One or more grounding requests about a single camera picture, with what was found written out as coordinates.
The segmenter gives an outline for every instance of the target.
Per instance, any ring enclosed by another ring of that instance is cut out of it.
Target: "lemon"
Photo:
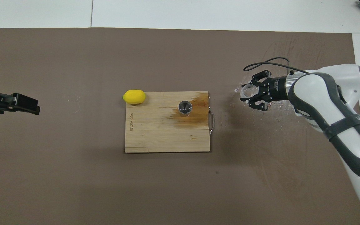
[[[145,93],[141,90],[128,90],[123,95],[123,100],[128,104],[140,104],[145,100]]]

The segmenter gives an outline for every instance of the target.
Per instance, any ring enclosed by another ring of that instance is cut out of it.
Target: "cutting board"
[[[146,92],[137,105],[126,103],[126,153],[209,152],[207,91]],[[192,111],[182,117],[181,101]]]

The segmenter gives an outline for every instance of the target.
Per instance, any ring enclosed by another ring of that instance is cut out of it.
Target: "black strap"
[[[345,117],[344,119],[341,119],[331,124],[331,126],[328,126],[326,129],[324,129],[323,133],[327,137],[327,139],[330,140],[332,137],[336,136],[337,134],[346,131],[349,128],[359,124],[360,124],[360,115],[353,114],[351,116]]]

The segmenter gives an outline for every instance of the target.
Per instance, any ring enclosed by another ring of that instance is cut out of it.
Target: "wood grain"
[[[181,101],[191,113],[182,117]],[[126,104],[126,153],[209,152],[208,92],[146,92],[142,104]]]

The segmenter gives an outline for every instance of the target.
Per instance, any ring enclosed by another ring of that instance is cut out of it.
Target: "water stain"
[[[168,117],[173,119],[176,123],[176,127],[198,127],[208,125],[208,112],[209,112],[209,97],[207,93],[201,93],[193,98],[190,103],[192,104],[192,110],[186,117],[182,117],[179,110],[173,109],[173,114]]]

